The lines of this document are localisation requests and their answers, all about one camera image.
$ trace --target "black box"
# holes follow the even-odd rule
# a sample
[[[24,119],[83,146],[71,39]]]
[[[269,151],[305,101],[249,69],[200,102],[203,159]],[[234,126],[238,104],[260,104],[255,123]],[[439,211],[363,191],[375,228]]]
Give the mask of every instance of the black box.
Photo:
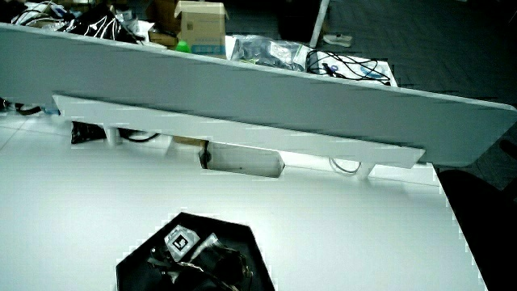
[[[278,29],[283,40],[310,42],[320,0],[282,0]]]
[[[180,213],[133,253],[117,264],[116,279],[119,291],[154,291],[160,289],[161,284],[163,284],[162,274],[150,266],[147,259],[151,249],[159,244],[163,244],[164,238],[177,225],[195,231],[201,238],[206,238],[211,233],[214,233],[221,243],[240,251],[246,257],[250,271],[253,272],[250,290],[275,290],[249,226]]]

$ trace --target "black tray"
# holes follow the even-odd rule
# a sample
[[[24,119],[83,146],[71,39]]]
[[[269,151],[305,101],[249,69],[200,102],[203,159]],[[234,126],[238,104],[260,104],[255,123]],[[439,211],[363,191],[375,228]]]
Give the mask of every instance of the black tray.
[[[216,234],[223,244],[240,251],[246,256],[248,266],[253,272],[250,290],[275,290],[249,226],[180,213],[117,264],[116,278],[119,291],[154,291],[161,289],[160,286],[163,284],[162,274],[157,269],[152,268],[147,263],[147,259],[151,249],[163,243],[163,239],[177,225],[194,230],[201,238],[206,238],[211,233]],[[249,279],[244,283],[243,289],[248,289],[248,283]]]

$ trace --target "white desk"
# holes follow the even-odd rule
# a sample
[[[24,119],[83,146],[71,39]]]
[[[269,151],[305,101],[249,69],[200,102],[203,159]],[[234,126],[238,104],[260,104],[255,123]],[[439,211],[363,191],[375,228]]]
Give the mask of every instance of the white desk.
[[[250,226],[277,290],[485,289],[439,186],[292,158],[279,179],[258,178],[203,170],[197,149],[166,154],[170,139],[108,149],[71,145],[66,122],[19,128],[0,127],[2,290],[112,291],[131,246],[180,211]],[[432,181],[422,169],[416,182]]]

